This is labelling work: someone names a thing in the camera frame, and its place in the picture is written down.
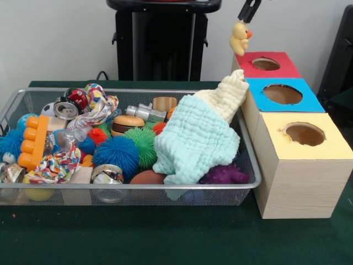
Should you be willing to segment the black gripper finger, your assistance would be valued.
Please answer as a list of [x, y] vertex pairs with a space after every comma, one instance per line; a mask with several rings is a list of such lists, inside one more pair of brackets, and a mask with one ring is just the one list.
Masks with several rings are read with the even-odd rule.
[[247, 19], [248, 11], [251, 9], [251, 3], [252, 3], [252, 0], [245, 1], [245, 3], [243, 4], [243, 6], [238, 14], [239, 20], [246, 20]]
[[261, 5], [261, 0], [252, 0], [251, 9], [248, 11], [247, 19], [244, 20], [245, 23], [250, 23], [253, 16], [255, 15], [257, 9]]

